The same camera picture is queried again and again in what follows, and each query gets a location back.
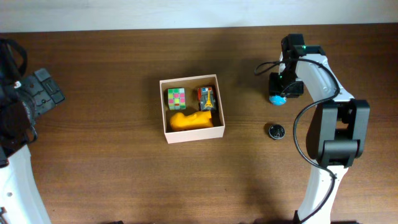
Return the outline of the blue toy ball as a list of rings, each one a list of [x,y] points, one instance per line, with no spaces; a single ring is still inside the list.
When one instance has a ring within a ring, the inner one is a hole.
[[[282,106],[287,102],[286,97],[281,97],[279,95],[273,95],[269,97],[269,101],[276,106]]]

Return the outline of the black round disc toy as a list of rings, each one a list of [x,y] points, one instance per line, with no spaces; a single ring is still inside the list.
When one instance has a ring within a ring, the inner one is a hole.
[[[280,140],[285,136],[285,129],[279,124],[273,124],[269,127],[268,133],[273,140]]]

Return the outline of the grey red toy truck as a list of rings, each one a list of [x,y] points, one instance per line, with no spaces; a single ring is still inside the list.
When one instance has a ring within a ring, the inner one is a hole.
[[[197,90],[201,111],[216,111],[216,97],[212,86],[203,86]]]

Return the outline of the pastel puzzle cube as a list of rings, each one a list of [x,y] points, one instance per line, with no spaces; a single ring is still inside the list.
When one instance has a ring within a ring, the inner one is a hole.
[[[170,110],[185,110],[186,97],[184,88],[169,88],[167,90],[167,103]]]

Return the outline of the orange toy hippo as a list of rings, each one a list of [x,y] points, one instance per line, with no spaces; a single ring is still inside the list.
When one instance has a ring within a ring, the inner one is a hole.
[[[197,111],[187,116],[178,112],[170,118],[170,126],[174,131],[212,128],[212,115],[210,111]]]

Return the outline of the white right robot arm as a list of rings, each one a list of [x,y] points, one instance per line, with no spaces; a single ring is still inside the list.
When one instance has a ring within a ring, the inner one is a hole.
[[[330,223],[338,187],[355,159],[364,151],[370,105],[344,89],[328,64],[321,46],[307,45],[303,35],[289,34],[281,41],[279,71],[269,77],[269,99],[283,105],[308,90],[313,102],[296,117],[297,126],[305,112],[315,110],[306,136],[306,151],[299,154],[311,165],[304,200],[295,211],[294,223]]]

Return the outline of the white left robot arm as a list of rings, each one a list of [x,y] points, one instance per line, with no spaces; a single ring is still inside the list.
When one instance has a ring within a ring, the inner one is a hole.
[[[39,116],[65,101],[49,72],[26,75],[27,53],[1,39],[1,223],[50,223],[37,189],[29,144]]]

